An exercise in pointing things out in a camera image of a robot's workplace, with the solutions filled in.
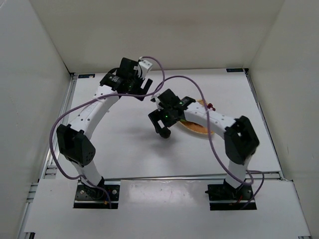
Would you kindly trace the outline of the dark purple fake plum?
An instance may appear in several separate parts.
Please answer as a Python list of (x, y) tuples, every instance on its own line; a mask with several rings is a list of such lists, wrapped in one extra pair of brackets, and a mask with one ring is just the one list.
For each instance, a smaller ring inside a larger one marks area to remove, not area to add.
[(170, 137), (171, 135), (171, 131), (168, 128), (162, 128), (159, 132), (159, 135), (164, 138), (167, 139)]

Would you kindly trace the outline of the red fake grape bunch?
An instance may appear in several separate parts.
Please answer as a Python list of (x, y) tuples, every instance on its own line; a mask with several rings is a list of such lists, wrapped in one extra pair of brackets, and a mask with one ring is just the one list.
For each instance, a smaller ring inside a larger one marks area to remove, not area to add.
[(209, 103), (209, 104), (207, 105), (207, 108), (208, 108), (209, 110), (216, 111), (216, 108), (213, 106), (212, 103)]

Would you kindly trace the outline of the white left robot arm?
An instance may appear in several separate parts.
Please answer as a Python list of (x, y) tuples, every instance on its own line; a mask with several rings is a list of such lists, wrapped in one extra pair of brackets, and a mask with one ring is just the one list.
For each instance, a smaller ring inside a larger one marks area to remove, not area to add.
[(96, 149), (90, 141), (92, 134), (121, 94), (136, 95), (143, 101), (152, 84), (152, 80), (146, 79), (152, 66), (145, 59), (123, 58), (120, 66), (110, 70), (100, 81), (94, 94), (95, 102), (85, 106), (68, 125), (60, 124), (57, 128), (60, 153), (75, 167), (81, 176), (84, 192), (94, 200), (103, 200), (106, 195), (104, 178), (93, 161)]

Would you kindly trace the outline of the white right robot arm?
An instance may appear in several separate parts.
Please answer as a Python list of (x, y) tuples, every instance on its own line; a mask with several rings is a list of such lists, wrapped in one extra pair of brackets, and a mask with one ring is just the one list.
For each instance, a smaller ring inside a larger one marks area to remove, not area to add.
[(250, 120), (245, 116), (234, 119), (219, 114), (190, 97), (180, 99), (170, 89), (153, 96), (151, 101), (156, 103), (157, 109), (149, 114), (149, 119), (162, 138), (169, 138), (169, 128), (185, 120), (206, 128), (208, 132), (214, 132), (224, 140), (225, 153), (229, 159), (227, 176), (222, 188), (211, 194), (235, 199), (240, 189), (247, 185), (244, 181), (246, 170), (260, 144)]

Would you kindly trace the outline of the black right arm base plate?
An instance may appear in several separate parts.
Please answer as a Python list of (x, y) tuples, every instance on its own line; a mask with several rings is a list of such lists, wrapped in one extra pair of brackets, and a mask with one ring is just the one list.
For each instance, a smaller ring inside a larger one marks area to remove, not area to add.
[(257, 210), (251, 186), (231, 189), (226, 184), (208, 184), (205, 193), (211, 211)]

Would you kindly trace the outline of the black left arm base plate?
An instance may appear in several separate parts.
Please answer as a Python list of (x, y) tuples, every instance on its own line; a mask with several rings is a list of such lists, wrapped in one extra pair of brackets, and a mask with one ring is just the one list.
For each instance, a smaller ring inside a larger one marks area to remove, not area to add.
[(111, 207), (107, 195), (99, 189), (88, 187), (78, 182), (73, 208), (75, 209), (118, 209), (120, 197), (120, 181), (105, 181), (104, 189), (108, 192)]

